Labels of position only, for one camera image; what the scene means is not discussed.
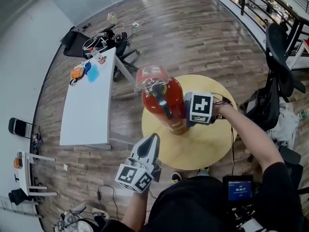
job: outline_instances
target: power strip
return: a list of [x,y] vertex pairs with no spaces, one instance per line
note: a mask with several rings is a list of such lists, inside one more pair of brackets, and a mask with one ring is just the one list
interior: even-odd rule
[[135,27],[135,28],[138,28],[140,26],[140,23],[135,21],[132,23],[132,26]]

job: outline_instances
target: fire extinguisher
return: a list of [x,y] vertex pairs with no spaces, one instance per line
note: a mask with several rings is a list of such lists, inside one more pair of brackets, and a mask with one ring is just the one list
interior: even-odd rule
[[143,88],[142,101],[171,133],[182,135],[186,127],[183,90],[179,82],[162,66],[147,66],[138,70],[136,86]]

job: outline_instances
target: small orange object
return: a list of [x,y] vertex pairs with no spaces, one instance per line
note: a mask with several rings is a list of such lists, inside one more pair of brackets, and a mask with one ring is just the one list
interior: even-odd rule
[[70,85],[75,84],[79,79],[81,79],[85,74],[84,67],[76,67],[71,71]]
[[17,169],[21,169],[23,167],[21,159],[15,157],[15,159],[14,159],[14,167],[17,168]]

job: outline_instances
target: person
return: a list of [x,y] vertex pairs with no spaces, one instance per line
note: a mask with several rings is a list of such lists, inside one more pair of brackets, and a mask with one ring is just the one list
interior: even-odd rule
[[241,6],[242,0],[238,0],[238,4]]
[[263,25],[263,28],[267,28],[267,26],[269,25],[269,21],[267,19],[264,20],[265,24]]
[[[255,219],[267,230],[300,232],[304,216],[300,198],[283,159],[265,132],[229,104],[214,105],[213,113],[226,118],[263,171],[261,192],[254,200]],[[226,232],[223,184],[200,171],[198,176],[176,182],[157,197],[145,225],[148,191],[134,193],[121,222],[109,220],[102,232]]]

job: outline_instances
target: white cloth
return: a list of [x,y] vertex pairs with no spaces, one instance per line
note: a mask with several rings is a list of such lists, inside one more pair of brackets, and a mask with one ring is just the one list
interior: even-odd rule
[[282,97],[279,104],[278,123],[273,129],[266,131],[266,134],[275,142],[277,148],[283,145],[293,150],[299,120]]

